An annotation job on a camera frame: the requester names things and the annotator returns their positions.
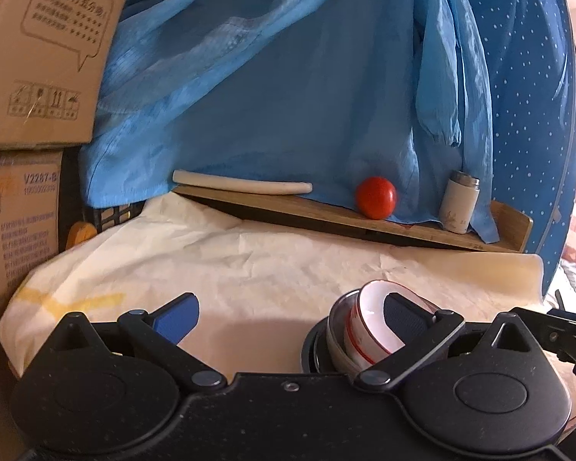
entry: white bottle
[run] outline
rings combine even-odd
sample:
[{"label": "white bottle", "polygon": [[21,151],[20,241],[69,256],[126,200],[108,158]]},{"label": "white bottle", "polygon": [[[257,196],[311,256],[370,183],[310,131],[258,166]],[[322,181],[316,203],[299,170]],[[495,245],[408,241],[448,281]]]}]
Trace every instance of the white bottle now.
[{"label": "white bottle", "polygon": [[456,234],[467,232],[479,193],[479,179],[462,171],[453,171],[450,174],[439,212],[444,229]]}]

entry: dark blue polka dot curtain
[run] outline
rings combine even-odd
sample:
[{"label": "dark blue polka dot curtain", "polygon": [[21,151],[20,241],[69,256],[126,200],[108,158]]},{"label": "dark blue polka dot curtain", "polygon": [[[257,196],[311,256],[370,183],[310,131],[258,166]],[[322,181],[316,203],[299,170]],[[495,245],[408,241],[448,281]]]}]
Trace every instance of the dark blue polka dot curtain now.
[{"label": "dark blue polka dot curtain", "polygon": [[565,0],[469,0],[493,102],[493,198],[533,218],[546,289],[576,194],[576,52]]}]

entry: red tomato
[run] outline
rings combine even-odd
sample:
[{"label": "red tomato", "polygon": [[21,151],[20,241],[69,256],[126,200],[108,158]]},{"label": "red tomato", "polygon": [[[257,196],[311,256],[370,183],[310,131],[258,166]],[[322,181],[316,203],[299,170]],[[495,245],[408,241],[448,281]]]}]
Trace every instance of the red tomato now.
[{"label": "red tomato", "polygon": [[369,177],[356,189],[356,206],[363,215],[383,220],[392,215],[397,204],[397,190],[382,177]]}]

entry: blue cloth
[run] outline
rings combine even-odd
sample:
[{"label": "blue cloth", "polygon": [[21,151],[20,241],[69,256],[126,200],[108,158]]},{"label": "blue cloth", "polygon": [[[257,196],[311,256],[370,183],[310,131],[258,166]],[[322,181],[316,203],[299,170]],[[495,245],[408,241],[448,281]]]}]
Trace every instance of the blue cloth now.
[{"label": "blue cloth", "polygon": [[414,223],[464,169],[481,179],[472,225],[496,241],[489,95],[467,0],[127,0],[83,194],[140,201],[186,169],[308,181],[306,197],[354,208],[381,175],[391,219]]},{"label": "blue cloth", "polygon": [[469,0],[493,101],[493,197],[533,218],[548,288],[576,195],[576,51],[565,0]]}]

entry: wooden board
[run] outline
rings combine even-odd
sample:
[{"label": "wooden board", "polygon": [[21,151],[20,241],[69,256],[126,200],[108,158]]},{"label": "wooden board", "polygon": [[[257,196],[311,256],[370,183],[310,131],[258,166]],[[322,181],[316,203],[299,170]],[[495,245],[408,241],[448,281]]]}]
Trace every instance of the wooden board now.
[{"label": "wooden board", "polygon": [[[315,230],[331,232],[332,234],[352,235],[361,237],[363,234],[352,234],[348,229],[359,229],[362,231],[373,231],[380,234],[369,234],[368,239],[378,240],[383,235],[394,235],[413,240],[425,241],[426,243],[444,244],[445,246],[459,249],[471,249],[477,251],[498,251],[498,252],[522,252],[533,220],[513,209],[507,204],[493,201],[491,211],[495,219],[501,240],[495,244],[485,244],[474,234],[453,234],[440,228],[436,224],[420,224],[406,226],[387,222],[384,220],[370,220],[363,215],[345,209],[344,207],[331,206],[330,204],[318,203],[309,199],[297,196],[269,196],[259,194],[245,194],[241,192],[218,191],[216,189],[205,189],[202,187],[178,186],[175,192],[186,197],[195,198],[209,206],[216,207],[221,211],[230,212],[244,219],[254,219],[259,221],[270,221],[281,225],[302,227],[309,229],[307,225],[300,225],[290,220],[290,217],[301,217],[315,222],[325,222],[330,228],[314,227]],[[251,213],[238,212],[235,206],[250,209]],[[275,213],[274,219],[266,219],[260,211]],[[286,220],[277,220],[277,217],[284,216]],[[333,228],[332,225],[344,226]]]}]

